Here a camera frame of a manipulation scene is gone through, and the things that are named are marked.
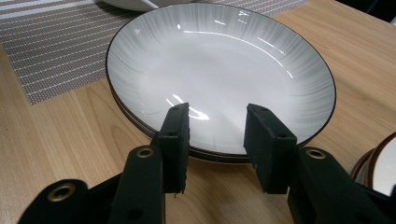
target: wooden table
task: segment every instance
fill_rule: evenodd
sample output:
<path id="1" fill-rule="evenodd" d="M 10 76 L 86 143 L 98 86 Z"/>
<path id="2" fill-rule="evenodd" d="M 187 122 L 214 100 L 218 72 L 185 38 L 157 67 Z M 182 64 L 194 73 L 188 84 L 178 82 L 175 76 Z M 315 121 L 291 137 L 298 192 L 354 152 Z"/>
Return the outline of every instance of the wooden table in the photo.
<path id="1" fill-rule="evenodd" d="M 330 0 L 275 16 L 308 40 L 334 75 L 337 103 L 309 146 L 347 172 L 396 131 L 396 27 Z M 90 187 L 121 172 L 149 139 L 123 116 L 106 79 L 29 105 L 0 48 L 0 223 L 15 223 L 47 185 Z M 251 165 L 190 159 L 184 195 L 166 196 L 168 223 L 291 223 L 286 195 L 262 193 Z"/>

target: table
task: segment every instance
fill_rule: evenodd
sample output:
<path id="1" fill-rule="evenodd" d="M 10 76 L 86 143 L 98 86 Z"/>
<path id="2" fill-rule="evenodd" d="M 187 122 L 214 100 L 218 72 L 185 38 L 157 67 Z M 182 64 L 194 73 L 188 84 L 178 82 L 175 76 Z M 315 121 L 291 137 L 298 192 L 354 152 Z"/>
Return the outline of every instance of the table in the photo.
<path id="1" fill-rule="evenodd" d="M 308 145 L 349 172 L 396 131 L 396 26 L 331 0 L 274 16 L 322 55 L 337 103 Z M 47 185 L 77 178 L 93 187 L 122 171 L 149 139 L 124 117 L 106 79 L 29 105 L 0 48 L 0 223 L 15 223 Z M 168 223 L 291 223 L 286 195 L 263 194 L 251 165 L 190 158 L 185 194 L 166 196 Z"/>

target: plate rim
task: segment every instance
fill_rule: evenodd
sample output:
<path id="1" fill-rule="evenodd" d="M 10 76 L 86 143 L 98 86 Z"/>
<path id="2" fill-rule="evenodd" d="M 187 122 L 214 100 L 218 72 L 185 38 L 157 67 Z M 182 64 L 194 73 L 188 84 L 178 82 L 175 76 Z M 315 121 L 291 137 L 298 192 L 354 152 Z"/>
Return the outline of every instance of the plate rim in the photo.
<path id="1" fill-rule="evenodd" d="M 212 3 L 182 3 L 182 4 L 175 4 L 175 5 L 172 5 L 172 6 L 167 6 L 167 7 L 176 7 L 176 6 L 183 6 L 183 5 L 207 5 L 207 6 L 213 6 L 213 7 L 234 7 L 234 8 L 240 9 L 240 10 L 245 10 L 245 11 L 248 11 L 250 13 L 254 13 L 254 14 L 257 14 L 259 16 L 266 17 L 267 19 L 270 19 L 272 21 L 275 21 L 275 22 L 281 24 L 283 27 L 285 27 L 286 29 L 291 30 L 295 35 L 299 36 L 306 44 L 311 46 L 312 50 L 314 50 L 318 54 L 319 58 L 324 62 L 324 65 L 327 67 L 327 70 L 330 73 L 330 77 L 332 79 L 332 88 L 333 88 L 333 93 L 334 93 L 334 99 L 333 99 L 332 111 L 331 111 L 329 117 L 327 117 L 326 122 L 314 134 L 312 134 L 310 137 L 306 138 L 303 142 L 297 144 L 297 147 L 305 146 L 314 137 L 316 137 L 319 133 L 321 133 L 323 131 L 323 129 L 328 125 L 328 123 L 332 119 L 332 115 L 334 113 L 334 110 L 335 110 L 335 107 L 336 107 L 336 102 L 337 102 L 337 89 L 336 89 L 336 86 L 335 86 L 335 80 L 334 80 L 334 76 L 332 74 L 332 70 L 330 69 L 329 65 L 327 65 L 326 61 L 321 56 L 321 54 L 318 52 L 318 50 L 316 48 L 314 48 L 314 46 L 310 42 L 308 42 L 303 36 L 299 35 L 297 32 L 295 32 L 294 30 L 289 28 L 289 26 L 283 24 L 282 22 L 276 21 L 276 20 L 274 20 L 271 17 L 268 17 L 268 16 L 263 15 L 261 13 L 258 13 L 258 12 L 255 12 L 255 11 L 252 11 L 252 10 L 249 10 L 249 9 L 245 9 L 245 8 L 242 8 L 242 7 L 235 7 L 235 6 L 229 6 L 229 5 L 223 5 L 223 4 L 212 4 Z M 110 75 L 108 73 L 108 53 L 110 52 L 110 48 L 111 48 L 111 46 L 113 44 L 114 39 L 116 38 L 116 36 L 120 33 L 120 31 L 125 26 L 127 26 L 129 23 L 133 22 L 134 20 L 145 16 L 146 14 L 155 13 L 157 10 L 162 10 L 164 8 L 167 8 L 167 7 L 159 7 L 159 8 L 153 9 L 153 10 L 151 10 L 149 12 L 142 13 L 141 15 L 131 19 L 130 21 L 127 21 L 113 35 L 113 37 L 111 38 L 110 43 L 108 44 L 107 51 L 106 51 L 106 61 L 105 61 L 106 78 L 107 78 L 107 82 L 108 82 L 108 84 L 110 86 L 110 91 L 111 91 L 111 93 L 113 95 L 113 98 L 115 99 L 117 105 L 119 106 L 119 108 L 122 111 L 122 113 L 127 117 L 127 119 L 129 121 L 131 121 L 132 124 L 136 128 L 138 128 L 142 133 L 144 133 L 145 135 L 147 135 L 150 138 L 152 138 L 154 133 L 156 132 L 155 129 L 151 128 L 149 125 L 147 125 L 141 119 L 139 119 L 134 113 L 132 113 L 132 111 L 124 104 L 124 102 L 117 95 L 117 92 L 115 91 L 115 89 L 114 89 L 114 87 L 113 87 L 113 85 L 111 83 Z M 209 151 L 207 149 L 198 148 L 198 147 L 192 147 L 192 146 L 191 146 L 191 150 L 190 150 L 190 156 L 192 156 L 192 157 L 194 157 L 196 159 L 204 160 L 204 161 L 213 161 L 213 162 L 219 162 L 219 163 L 233 163 L 233 164 L 235 164 L 235 163 L 250 163 L 247 154 L 232 154 L 232 153 L 214 152 L 214 151 Z"/>

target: placemat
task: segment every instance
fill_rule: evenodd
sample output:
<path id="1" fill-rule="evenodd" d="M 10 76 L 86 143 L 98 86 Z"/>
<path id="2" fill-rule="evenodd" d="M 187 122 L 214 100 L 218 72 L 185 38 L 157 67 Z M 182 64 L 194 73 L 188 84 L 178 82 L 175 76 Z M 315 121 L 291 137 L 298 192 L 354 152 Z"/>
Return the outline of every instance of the placemat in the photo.
<path id="1" fill-rule="evenodd" d="M 273 16 L 307 0 L 198 0 Z M 95 0 L 0 0 L 0 42 L 31 105 L 106 76 L 106 50 L 140 15 Z"/>

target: striped placemat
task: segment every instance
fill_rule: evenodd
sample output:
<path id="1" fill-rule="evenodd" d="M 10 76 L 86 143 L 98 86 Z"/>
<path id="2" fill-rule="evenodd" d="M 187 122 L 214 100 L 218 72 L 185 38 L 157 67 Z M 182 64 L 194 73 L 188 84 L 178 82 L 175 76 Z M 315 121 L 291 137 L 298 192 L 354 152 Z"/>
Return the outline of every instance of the striped placemat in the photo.
<path id="1" fill-rule="evenodd" d="M 198 0 L 273 16 L 306 0 Z M 0 0 L 0 42 L 31 105 L 106 76 L 111 38 L 139 12 L 95 0 Z"/>

